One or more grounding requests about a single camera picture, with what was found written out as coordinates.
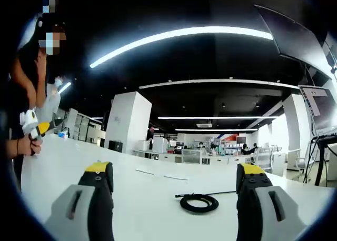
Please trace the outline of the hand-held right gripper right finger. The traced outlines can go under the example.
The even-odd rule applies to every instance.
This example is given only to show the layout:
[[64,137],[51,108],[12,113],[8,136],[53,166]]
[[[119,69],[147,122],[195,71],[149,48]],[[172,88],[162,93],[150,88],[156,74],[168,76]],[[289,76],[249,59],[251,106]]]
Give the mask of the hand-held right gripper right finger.
[[307,227],[298,204],[258,166],[237,165],[236,193],[237,240],[297,240]]

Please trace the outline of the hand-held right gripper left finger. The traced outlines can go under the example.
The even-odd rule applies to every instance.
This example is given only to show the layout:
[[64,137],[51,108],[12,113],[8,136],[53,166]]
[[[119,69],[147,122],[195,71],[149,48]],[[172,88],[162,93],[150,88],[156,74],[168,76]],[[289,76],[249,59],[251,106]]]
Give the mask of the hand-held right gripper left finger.
[[113,163],[93,163],[53,202],[46,229],[56,240],[114,240],[113,190]]

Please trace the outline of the person's left hand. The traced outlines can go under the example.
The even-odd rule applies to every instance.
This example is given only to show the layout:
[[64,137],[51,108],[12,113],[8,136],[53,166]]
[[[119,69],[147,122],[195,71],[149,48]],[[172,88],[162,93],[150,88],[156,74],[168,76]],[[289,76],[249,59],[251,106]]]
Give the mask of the person's left hand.
[[23,155],[33,156],[39,154],[42,149],[42,140],[31,140],[29,135],[21,139],[21,152]]

